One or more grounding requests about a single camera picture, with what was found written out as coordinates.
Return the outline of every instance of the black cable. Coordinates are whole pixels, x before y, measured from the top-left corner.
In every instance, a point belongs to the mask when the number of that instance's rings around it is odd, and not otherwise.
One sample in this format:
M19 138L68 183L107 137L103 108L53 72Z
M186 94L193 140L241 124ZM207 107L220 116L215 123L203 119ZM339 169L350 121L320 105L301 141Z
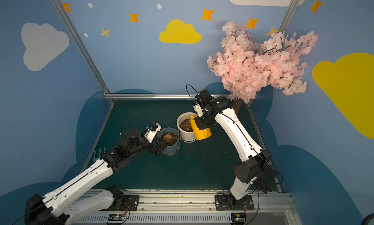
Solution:
M373 214L369 214L368 216L366 216L362 222L361 222L361 225L369 225L369 222L374 219L374 213Z
M245 225L248 225L248 224L252 223L252 221L255 219L255 217L256 217L256 215L257 215L257 213L258 213L258 209L259 209L259 193L258 193L258 190L255 190L255 191L257 191L257 196L258 196L258 206L257 206L257 211L256 211L256 213L255 213L255 216L252 218L252 220L251 220L249 223L246 223Z
M31 210L30 212L24 214L21 218L25 217L26 215L28 215L29 213L31 212L34 212L35 210L39 209L41 206L45 205L46 203L50 202L53 198L49 199L47 202L41 204L40 206L36 207L35 209ZM14 225L16 222L18 222L21 218L17 219L16 221L14 221L14 223L12 223L12 225Z
M123 124L124 124L125 120L126 120L128 117L130 117L131 115L141 115L141 116L143 116L144 118L146 118L146 120L147 120L147 122L148 122L148 127L151 128L151 125L149 124L149 120L148 120L147 117L145 117L144 115L139 114L139 113L132 113L132 114L130 114L129 116L127 116L127 117L123 120L122 125L121 125L121 133L122 133L122 128L123 128Z
M129 216L127 217L127 219L125 221L123 221L122 223L120 223L120 225L123 224L124 222L126 222L129 219L129 217L130 217L130 210L129 210Z
M283 175L277 171L273 166L271 166L268 162L266 162L274 171L278 172L278 174L282 177L282 180L279 183L272 183L273 185L281 184L283 182Z
M186 85L186 90L187 90L188 96L189 96L189 97L190 97L194 102L196 102L197 104L199 104L198 101L194 100L194 99L191 97L190 93L188 92L187 86L193 88L193 90L195 90L197 94L198 94L199 92L198 92L194 87L192 87L191 85Z

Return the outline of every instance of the soil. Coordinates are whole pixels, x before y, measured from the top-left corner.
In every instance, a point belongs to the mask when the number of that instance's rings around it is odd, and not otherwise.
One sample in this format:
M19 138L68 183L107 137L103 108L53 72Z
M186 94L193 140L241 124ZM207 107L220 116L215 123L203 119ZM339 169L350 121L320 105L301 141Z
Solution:
M190 119L185 119L185 120L181 121L181 123L179 124L179 127L183 131L193 132L192 126L191 126L191 123L190 123Z
M166 132L164 134L162 134L159 138L159 143L162 143L162 142L166 142L163 137L167 134L170 134L173 136L173 138L171 139L170 143L169 143L169 146L171 145L174 145L177 141L178 141L178 136L175 134L175 133L172 133L172 132Z

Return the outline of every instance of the white flower pot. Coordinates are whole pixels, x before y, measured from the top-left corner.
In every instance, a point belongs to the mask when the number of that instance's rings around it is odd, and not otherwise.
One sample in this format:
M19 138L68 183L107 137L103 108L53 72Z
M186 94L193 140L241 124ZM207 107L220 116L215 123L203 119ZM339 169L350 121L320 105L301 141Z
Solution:
M178 131L179 131L179 138L185 142L185 143L192 143L196 140L196 137L195 137L195 134L193 133L193 131L189 132L189 131L184 131L182 130L180 127L179 127L179 124L183 121L183 120L186 120L186 119L189 119L192 115L196 115L196 113L193 113L193 112L186 112L186 113L183 113L181 114L178 119L176 120L176 126L178 127Z

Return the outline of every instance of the dark green floor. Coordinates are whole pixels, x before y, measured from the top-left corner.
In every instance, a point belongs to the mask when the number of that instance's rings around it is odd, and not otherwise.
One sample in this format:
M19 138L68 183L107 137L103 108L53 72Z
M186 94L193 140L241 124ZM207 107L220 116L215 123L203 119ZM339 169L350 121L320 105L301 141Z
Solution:
M184 112L194 112L192 101L119 100L96 146L96 153L99 148L103 150L105 146L108 150L119 142L121 123L131 113L141 113L147 116L150 122L159 123L162 128L177 129L176 119ZM247 132L258 143L245 105L240 110L239 118ZM142 131L146 126L147 122L142 116L132 115L126 120L123 129L137 128ZM212 136L207 139L194 143L180 141L180 149L173 156L156 156L148 151L142 153L94 188L117 185L121 189L228 190L235 179L233 166L240 162L229 137L216 125Z

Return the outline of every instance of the orange star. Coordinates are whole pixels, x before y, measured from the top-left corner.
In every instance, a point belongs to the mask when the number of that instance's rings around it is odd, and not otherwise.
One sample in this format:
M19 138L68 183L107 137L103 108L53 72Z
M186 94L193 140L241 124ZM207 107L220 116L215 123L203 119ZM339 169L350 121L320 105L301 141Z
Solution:
M107 37L109 37L108 36L108 32L110 31L110 30L107 30L107 31L105 31L104 29L101 29L102 30L102 34L101 35L106 35Z
M316 13L317 9L320 5L322 5L323 2L318 2L318 0L315 1L314 5L311 7L310 11L313 11L314 14Z
M133 15L133 14L130 13L130 12L129 12L129 14L130 14L130 22L137 22L137 23L139 23L139 22L138 22L138 15L139 15L139 14L135 14L135 15Z
M255 29L255 25L256 25L257 21L259 21L259 19L253 20L251 18L248 18L248 24L247 24L246 28Z
M204 8L204 15L203 17L201 18L201 21L207 19L209 21L212 21L212 14L213 14L214 10L212 11L207 11L205 8Z
M266 35L271 35L271 34L273 34L273 33L276 33L278 30L274 30L273 29L273 27L272 27L272 30L268 33L268 34L266 34Z
M65 7L65 10L67 11L67 12L70 12L71 13L71 10L69 9L69 3L65 3L65 4L63 4L64 5L64 7Z

